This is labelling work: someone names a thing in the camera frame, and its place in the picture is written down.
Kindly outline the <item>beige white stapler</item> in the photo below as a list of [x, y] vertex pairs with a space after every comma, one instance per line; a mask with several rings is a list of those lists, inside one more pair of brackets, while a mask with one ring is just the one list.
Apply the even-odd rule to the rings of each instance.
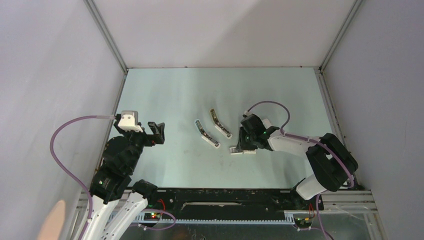
[[227, 139], [231, 139], [233, 137], [233, 134], [224, 126], [221, 124], [221, 122], [218, 119], [218, 116], [216, 114], [216, 111], [214, 108], [211, 108], [209, 110], [209, 114], [212, 118], [214, 127], [223, 135], [225, 136]]

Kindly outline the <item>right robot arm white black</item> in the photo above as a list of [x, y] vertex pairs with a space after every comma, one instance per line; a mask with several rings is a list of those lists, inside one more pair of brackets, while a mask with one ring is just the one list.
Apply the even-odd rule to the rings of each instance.
[[238, 142], [229, 149], [230, 154], [254, 154], [262, 149], [307, 158], [312, 175], [293, 188], [290, 201], [295, 208], [304, 209], [313, 197], [324, 192], [336, 192], [341, 187], [355, 185], [354, 173], [358, 163], [334, 134], [326, 133], [321, 137], [296, 135], [255, 114], [245, 115], [240, 124]]

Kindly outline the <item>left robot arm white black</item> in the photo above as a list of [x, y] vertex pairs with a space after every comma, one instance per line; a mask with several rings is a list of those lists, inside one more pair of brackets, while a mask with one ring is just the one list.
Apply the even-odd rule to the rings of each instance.
[[78, 228], [77, 240], [118, 240], [135, 217], [158, 202], [157, 186], [139, 180], [132, 187], [124, 205], [114, 216], [111, 213], [122, 199], [143, 149], [165, 142], [165, 123], [148, 122], [152, 133], [124, 131], [108, 140], [102, 153], [103, 163], [89, 187], [91, 203], [87, 206], [87, 222]]

